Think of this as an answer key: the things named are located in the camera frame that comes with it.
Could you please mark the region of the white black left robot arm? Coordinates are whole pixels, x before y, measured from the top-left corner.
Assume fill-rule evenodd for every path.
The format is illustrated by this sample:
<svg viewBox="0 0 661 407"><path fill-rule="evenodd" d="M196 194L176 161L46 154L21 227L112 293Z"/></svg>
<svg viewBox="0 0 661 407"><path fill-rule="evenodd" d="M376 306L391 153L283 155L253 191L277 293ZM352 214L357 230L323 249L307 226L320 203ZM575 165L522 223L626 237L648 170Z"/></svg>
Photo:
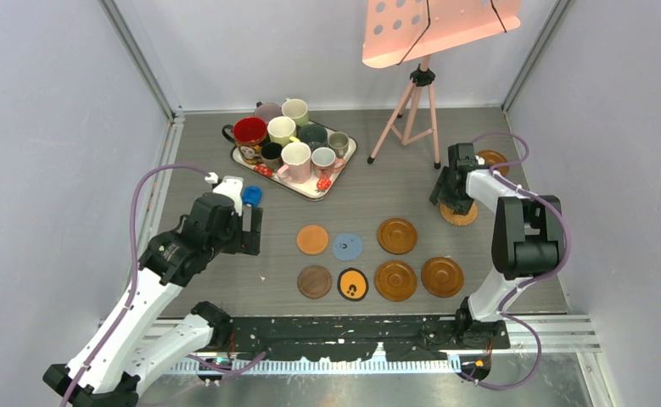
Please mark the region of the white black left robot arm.
<svg viewBox="0 0 661 407"><path fill-rule="evenodd" d="M231 317L201 301L150 345L141 340L156 318L206 269L218 254L260 252L263 210L235 202L228 194L208 192L197 198L178 225L153 237L132 278L86 347L66 364L50 365L42 380L62 404L135 406L148 387L175 363L206 347L224 349Z"/></svg>

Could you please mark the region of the woven orange rattan coaster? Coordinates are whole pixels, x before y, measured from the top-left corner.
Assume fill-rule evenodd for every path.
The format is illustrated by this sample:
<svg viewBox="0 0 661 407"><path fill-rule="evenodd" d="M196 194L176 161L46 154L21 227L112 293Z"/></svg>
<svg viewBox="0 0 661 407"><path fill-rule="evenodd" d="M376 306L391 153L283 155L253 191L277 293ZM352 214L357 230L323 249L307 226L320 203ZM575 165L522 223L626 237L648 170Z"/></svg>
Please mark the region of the woven orange rattan coaster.
<svg viewBox="0 0 661 407"><path fill-rule="evenodd" d="M468 226L473 223L478 216L478 206L476 203L473 203L470 207L470 210L465 214L459 214L454 209L451 209L449 206L439 203L438 204L440 214L444 220L454 226Z"/></svg>

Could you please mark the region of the plain orange round coaster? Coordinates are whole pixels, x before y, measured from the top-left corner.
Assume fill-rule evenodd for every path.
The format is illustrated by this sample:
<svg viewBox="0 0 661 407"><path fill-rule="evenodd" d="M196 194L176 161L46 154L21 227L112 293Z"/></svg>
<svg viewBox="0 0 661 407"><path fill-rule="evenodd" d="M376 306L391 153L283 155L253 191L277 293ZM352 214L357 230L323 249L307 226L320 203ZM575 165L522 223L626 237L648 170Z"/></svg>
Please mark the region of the plain orange round coaster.
<svg viewBox="0 0 661 407"><path fill-rule="evenodd" d="M322 253L328 246L329 235L325 228L319 225L308 225L301 228L296 236L298 249L309 255Z"/></svg>

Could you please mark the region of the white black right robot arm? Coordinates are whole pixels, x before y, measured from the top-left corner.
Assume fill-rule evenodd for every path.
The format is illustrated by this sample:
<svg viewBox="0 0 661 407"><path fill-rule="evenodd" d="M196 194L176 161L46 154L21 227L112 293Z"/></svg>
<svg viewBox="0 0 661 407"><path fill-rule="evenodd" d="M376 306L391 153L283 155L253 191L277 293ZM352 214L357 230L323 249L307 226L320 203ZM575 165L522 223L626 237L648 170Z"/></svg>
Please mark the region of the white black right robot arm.
<svg viewBox="0 0 661 407"><path fill-rule="evenodd" d="M469 216L478 204L494 215L493 267L480 288L462 301L450 330L432 342L476 348L485 339L500 336L507 310L521 292L558 273L566 262L561 203L553 195L536 195L511 183L498 165L479 159L471 142L449 146L448 164L429 200L461 217Z"/></svg>

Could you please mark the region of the dark brown wooden coaster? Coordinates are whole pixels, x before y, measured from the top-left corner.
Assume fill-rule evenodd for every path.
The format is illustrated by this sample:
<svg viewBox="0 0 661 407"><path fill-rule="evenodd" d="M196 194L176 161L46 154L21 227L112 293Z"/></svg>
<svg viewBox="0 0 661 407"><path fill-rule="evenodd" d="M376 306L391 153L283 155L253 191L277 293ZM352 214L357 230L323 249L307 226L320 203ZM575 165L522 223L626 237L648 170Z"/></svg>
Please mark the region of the dark brown wooden coaster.
<svg viewBox="0 0 661 407"><path fill-rule="evenodd" d="M332 281L332 276L327 268L320 265L309 265L299 273L297 288L303 296L319 299L328 294Z"/></svg>

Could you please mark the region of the pink handled floral mug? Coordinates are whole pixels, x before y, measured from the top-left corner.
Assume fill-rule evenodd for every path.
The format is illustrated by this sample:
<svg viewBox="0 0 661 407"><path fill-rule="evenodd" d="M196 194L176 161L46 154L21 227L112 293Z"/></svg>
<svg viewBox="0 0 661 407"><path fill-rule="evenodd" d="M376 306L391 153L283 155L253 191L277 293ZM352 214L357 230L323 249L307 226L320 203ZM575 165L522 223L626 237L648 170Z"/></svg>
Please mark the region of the pink handled floral mug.
<svg viewBox="0 0 661 407"><path fill-rule="evenodd" d="M331 148L327 147L315 149L311 155L311 162L315 175L319 179L331 178L346 166L345 160L339 158Z"/></svg>

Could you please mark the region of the blue smiley foam coaster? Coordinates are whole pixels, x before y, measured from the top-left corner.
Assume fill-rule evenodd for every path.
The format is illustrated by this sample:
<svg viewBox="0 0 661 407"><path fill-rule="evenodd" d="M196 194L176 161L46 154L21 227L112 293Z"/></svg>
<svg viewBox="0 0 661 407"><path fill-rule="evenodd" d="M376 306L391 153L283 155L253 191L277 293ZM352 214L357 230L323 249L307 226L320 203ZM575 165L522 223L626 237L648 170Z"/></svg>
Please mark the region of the blue smiley foam coaster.
<svg viewBox="0 0 661 407"><path fill-rule="evenodd" d="M333 241L332 253L335 259L351 261L363 252L362 238L355 233L340 233Z"/></svg>

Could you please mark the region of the glossy brown grooved wooden coaster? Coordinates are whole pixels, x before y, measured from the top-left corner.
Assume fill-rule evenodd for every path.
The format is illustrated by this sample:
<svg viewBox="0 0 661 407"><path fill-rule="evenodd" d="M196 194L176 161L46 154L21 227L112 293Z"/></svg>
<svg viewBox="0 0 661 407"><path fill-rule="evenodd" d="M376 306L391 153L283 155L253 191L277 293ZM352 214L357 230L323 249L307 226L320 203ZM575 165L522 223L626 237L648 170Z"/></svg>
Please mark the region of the glossy brown grooved wooden coaster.
<svg viewBox="0 0 661 407"><path fill-rule="evenodd" d="M428 259L421 271L425 289L439 298L449 298L460 293L464 285L461 266L447 257Z"/></svg>

